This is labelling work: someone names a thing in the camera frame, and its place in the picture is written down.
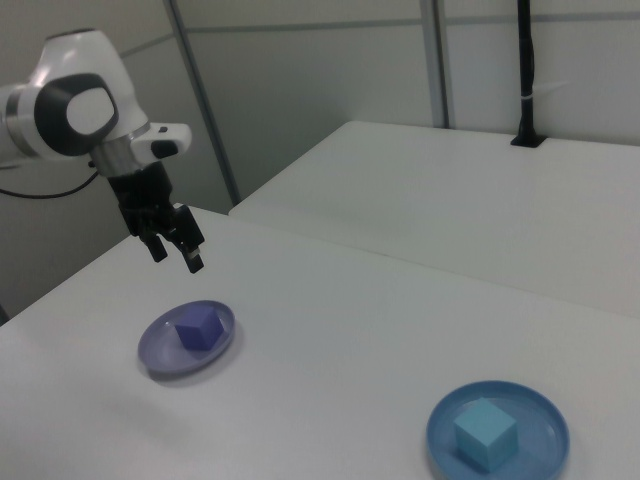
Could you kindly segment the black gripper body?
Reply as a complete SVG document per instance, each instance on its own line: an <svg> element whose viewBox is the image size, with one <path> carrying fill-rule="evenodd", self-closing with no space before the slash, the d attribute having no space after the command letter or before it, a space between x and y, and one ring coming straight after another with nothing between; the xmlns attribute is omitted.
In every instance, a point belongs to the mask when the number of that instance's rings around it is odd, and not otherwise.
<svg viewBox="0 0 640 480"><path fill-rule="evenodd" d="M162 163L152 163L128 175L108 179L132 236L171 229L172 185Z"/></svg>

